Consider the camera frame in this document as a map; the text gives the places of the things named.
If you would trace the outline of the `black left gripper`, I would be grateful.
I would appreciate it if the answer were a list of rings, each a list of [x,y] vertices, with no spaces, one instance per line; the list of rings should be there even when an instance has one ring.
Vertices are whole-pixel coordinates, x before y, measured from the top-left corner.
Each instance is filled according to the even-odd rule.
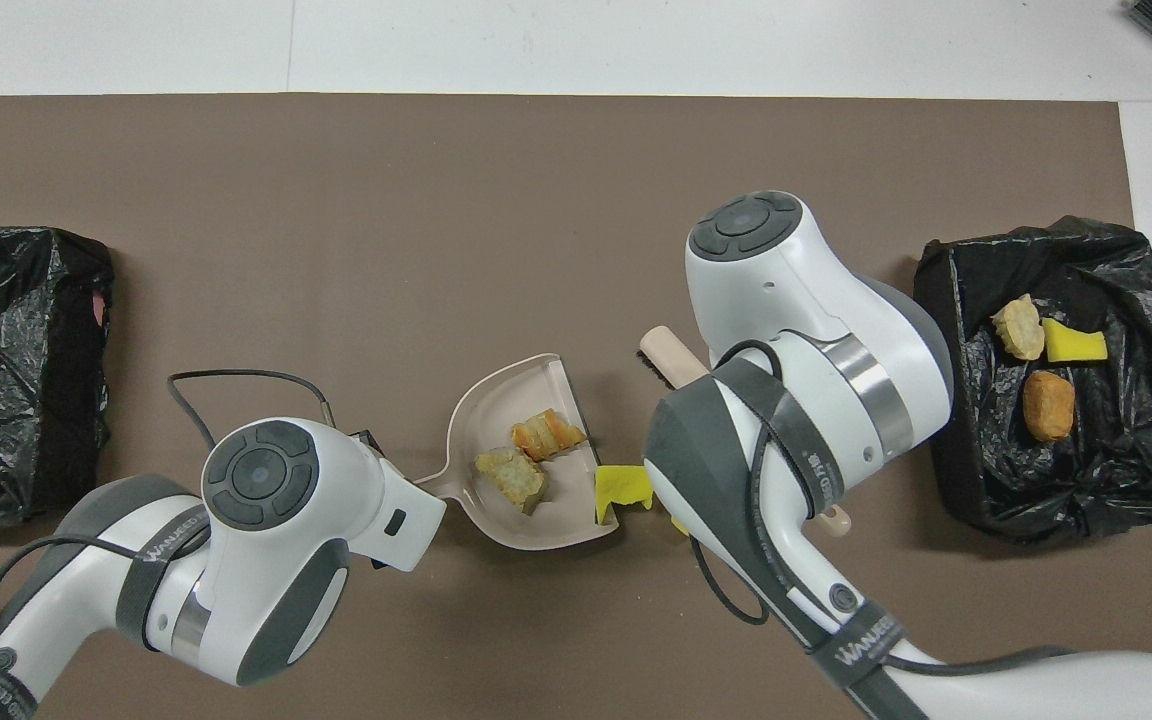
[[[376,570],[391,568],[387,528],[392,520],[392,492],[388,461],[372,445],[369,430],[351,435],[351,460],[347,488],[349,551],[366,558]]]

